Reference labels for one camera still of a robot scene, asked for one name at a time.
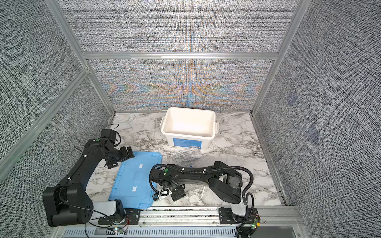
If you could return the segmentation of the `white plastic storage bin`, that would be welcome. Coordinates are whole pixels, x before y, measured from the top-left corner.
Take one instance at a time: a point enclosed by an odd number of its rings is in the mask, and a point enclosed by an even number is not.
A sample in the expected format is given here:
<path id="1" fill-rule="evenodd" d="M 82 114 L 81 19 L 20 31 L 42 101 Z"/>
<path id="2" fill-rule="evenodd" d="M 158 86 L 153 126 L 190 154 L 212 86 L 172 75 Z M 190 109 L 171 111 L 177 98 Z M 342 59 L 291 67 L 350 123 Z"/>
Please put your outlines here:
<path id="1" fill-rule="evenodd" d="M 170 146 L 206 150 L 219 133 L 219 122 L 213 111 L 171 107 L 160 129 Z"/>

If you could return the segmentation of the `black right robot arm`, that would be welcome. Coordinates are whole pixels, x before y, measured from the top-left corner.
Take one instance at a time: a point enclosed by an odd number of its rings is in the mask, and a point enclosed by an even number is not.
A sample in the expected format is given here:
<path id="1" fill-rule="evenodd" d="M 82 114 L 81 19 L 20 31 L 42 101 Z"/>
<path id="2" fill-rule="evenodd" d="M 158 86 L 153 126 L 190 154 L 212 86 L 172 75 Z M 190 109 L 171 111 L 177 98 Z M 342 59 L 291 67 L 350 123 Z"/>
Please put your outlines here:
<path id="1" fill-rule="evenodd" d="M 239 223 L 248 221 L 254 212 L 253 207 L 247 211 L 249 197 L 254 197 L 249 192 L 254 175 L 241 166 L 228 166 L 221 161 L 202 168 L 157 164 L 151 168 L 148 181 L 154 191 L 153 199 L 171 196 L 173 201 L 177 201 L 186 196 L 184 185 L 202 185 L 231 205 L 231 211 L 238 217 Z"/>

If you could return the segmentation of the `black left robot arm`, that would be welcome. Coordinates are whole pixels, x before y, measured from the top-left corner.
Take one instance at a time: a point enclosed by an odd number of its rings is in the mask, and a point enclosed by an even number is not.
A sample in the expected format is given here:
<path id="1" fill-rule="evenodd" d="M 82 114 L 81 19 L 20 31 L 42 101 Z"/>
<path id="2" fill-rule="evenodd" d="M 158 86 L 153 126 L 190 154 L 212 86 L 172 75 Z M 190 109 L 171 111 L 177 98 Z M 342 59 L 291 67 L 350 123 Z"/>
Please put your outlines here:
<path id="1" fill-rule="evenodd" d="M 108 138 L 91 139 L 84 145 L 83 153 L 69 173 L 54 187 L 43 192 L 47 221 L 51 227 L 86 224 L 93 215 L 108 217 L 96 210 L 86 193 L 86 187 L 101 160 L 108 169 L 134 158 L 130 146 L 117 149 Z"/>

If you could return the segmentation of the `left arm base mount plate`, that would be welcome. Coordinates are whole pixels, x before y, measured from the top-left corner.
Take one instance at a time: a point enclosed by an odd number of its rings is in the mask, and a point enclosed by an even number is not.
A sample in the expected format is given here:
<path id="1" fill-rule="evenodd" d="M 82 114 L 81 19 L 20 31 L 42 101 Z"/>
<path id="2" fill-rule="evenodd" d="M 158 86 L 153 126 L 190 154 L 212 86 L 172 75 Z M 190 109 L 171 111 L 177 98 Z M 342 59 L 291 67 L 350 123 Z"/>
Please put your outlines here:
<path id="1" fill-rule="evenodd" d="M 113 225 L 125 225 L 129 223 L 129 225 L 137 225 L 139 223 L 141 209 L 124 209 L 125 215 L 124 217 L 117 217 L 116 215 L 112 215 L 110 218 L 99 218 L 97 220 L 98 225 L 110 225 L 111 221 L 113 221 Z"/>

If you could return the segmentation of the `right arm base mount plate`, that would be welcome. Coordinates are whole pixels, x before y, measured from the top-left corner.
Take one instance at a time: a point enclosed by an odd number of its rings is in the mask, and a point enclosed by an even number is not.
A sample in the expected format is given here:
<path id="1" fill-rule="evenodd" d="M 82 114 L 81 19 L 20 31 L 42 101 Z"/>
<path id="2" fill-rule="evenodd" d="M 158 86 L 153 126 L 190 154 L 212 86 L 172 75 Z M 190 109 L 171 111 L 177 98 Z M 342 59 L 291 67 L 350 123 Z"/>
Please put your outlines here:
<path id="1" fill-rule="evenodd" d="M 233 214 L 231 208 L 220 207 L 218 209 L 219 221 L 220 224 L 230 225 L 230 224 L 238 224 L 239 222 L 236 219 L 236 215 Z"/>

